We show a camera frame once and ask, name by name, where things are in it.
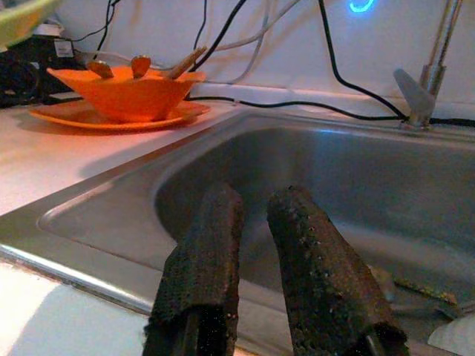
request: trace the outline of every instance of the sink basin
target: sink basin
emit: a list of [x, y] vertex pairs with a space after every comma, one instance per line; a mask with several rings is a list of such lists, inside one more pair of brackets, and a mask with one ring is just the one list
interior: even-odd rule
[[[303, 185], [364, 260], [423, 286], [475, 298], [475, 139], [407, 133], [277, 111], [213, 128], [0, 218], [4, 255], [149, 313], [167, 256], [209, 185], [243, 197], [238, 345], [291, 355], [270, 194]], [[398, 290], [398, 303], [425, 301]], [[399, 316], [426, 341], [437, 314]]]

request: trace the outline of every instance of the orange saucer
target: orange saucer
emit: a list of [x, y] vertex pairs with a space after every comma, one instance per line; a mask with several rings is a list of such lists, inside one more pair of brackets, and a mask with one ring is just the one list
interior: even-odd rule
[[94, 130], [148, 130], [167, 128], [173, 125], [192, 123], [198, 115], [207, 113], [211, 108], [194, 102], [181, 102], [172, 109], [166, 119], [152, 122], [115, 122], [102, 115], [85, 100], [63, 102], [61, 104], [41, 106], [30, 110], [38, 119], [55, 122], [60, 125], [74, 126]]

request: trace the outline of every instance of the blue neon light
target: blue neon light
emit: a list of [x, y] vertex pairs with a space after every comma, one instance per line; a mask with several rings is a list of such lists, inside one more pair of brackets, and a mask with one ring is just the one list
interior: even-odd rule
[[363, 12], [368, 11], [370, 9], [373, 2], [374, 2], [374, 0], [368, 0], [368, 2], [365, 5], [355, 5], [352, 1], [352, 2], [350, 2], [350, 9], [354, 13], [363, 13]]

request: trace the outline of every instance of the faucet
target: faucet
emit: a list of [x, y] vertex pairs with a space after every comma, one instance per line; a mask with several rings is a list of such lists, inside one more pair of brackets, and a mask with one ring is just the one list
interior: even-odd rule
[[445, 73], [445, 54], [461, 6], [462, 0], [447, 0], [430, 61], [424, 66], [419, 83], [402, 69], [394, 72], [394, 78], [411, 110], [405, 123], [406, 127], [422, 130], [429, 128], [430, 117]]

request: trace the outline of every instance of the orange bowl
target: orange bowl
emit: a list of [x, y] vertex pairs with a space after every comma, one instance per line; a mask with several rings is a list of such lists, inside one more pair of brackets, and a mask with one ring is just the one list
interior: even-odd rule
[[54, 70], [55, 76], [89, 101], [103, 116], [118, 122], [151, 122], [166, 119], [203, 72], [184, 73], [178, 79], [164, 78], [158, 70], [148, 70], [134, 79], [130, 67], [113, 67], [113, 78], [102, 79], [90, 70]]

